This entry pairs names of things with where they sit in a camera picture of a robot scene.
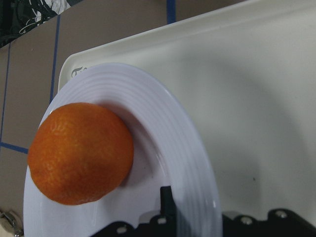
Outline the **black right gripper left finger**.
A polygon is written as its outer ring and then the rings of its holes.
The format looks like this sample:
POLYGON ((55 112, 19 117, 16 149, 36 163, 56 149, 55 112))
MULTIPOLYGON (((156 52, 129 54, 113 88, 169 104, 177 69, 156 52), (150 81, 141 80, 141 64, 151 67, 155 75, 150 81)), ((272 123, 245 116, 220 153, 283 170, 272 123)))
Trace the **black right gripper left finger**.
POLYGON ((124 221, 108 224, 94 237, 177 237, 177 206, 170 186, 160 187, 160 211, 135 228, 124 221))

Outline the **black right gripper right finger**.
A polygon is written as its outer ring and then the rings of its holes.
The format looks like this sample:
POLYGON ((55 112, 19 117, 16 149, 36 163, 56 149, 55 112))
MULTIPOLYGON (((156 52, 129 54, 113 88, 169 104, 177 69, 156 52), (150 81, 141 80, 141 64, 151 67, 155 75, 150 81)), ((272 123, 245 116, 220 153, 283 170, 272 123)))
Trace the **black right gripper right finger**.
POLYGON ((297 213, 284 208, 272 209, 266 220, 249 215, 223 214, 224 237, 314 237, 316 227, 297 213))

